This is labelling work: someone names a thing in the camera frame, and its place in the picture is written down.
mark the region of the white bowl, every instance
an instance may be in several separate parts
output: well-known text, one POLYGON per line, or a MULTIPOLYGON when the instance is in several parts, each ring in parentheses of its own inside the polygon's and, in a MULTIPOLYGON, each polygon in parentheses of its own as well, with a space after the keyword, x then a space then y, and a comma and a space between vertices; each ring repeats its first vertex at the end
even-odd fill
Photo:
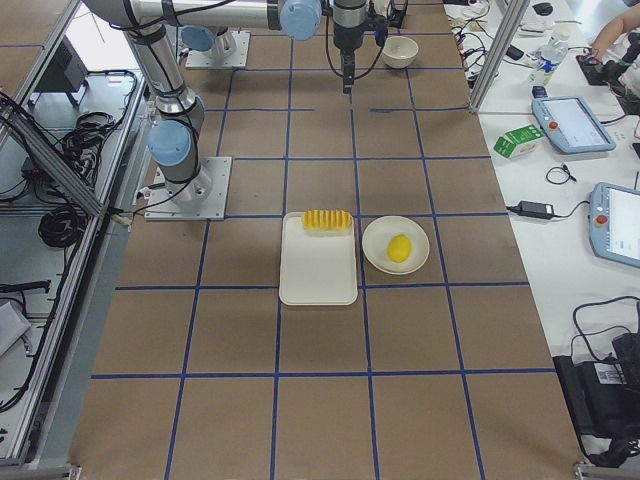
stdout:
POLYGON ((418 55, 418 44, 409 37, 389 37, 382 49, 382 61, 391 68, 405 68, 418 55))
POLYGON ((420 225, 406 217, 380 217, 369 224, 362 235, 362 249, 367 260, 385 273, 406 275, 424 265, 429 257, 429 238, 420 225), (389 242, 404 234, 411 240, 411 254, 397 263, 387 256, 389 242))

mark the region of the tablet screen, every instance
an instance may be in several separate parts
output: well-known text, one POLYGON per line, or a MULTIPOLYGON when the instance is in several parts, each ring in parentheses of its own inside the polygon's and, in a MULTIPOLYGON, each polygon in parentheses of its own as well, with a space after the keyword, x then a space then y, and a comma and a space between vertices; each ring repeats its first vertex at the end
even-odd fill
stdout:
POLYGON ((604 145, 606 140, 575 98, 545 101, 544 105, 558 123, 567 143, 572 147, 604 145))
POLYGON ((640 260, 640 195, 609 189, 611 253, 640 260))

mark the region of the person's arm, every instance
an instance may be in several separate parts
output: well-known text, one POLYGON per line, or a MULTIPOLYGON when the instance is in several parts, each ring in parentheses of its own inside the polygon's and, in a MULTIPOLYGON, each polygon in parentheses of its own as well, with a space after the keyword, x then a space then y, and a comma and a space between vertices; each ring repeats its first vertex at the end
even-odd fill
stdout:
POLYGON ((593 56, 598 60, 602 60, 602 56, 607 49, 613 45, 620 35, 629 33, 638 27, 640 27, 640 5, 631 7, 626 12, 618 15, 600 30, 591 46, 593 56))

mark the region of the yellow corn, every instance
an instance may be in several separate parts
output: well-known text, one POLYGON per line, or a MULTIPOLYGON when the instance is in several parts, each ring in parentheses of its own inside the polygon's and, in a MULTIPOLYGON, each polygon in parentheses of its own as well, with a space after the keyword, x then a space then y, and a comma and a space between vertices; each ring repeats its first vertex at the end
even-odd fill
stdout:
POLYGON ((307 210, 302 225, 308 230, 346 230, 351 226, 351 214, 342 210, 307 210))

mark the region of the tablet device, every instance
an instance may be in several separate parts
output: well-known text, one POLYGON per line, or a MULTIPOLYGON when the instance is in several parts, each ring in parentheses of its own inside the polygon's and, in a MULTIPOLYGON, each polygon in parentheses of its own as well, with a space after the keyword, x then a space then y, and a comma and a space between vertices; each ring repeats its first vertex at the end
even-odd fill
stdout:
POLYGON ((534 98, 531 109, 551 143, 563 153, 604 152, 616 148, 580 97, 534 98))
POLYGON ((598 183, 590 199, 589 239, 599 257, 640 267, 640 191, 598 183))

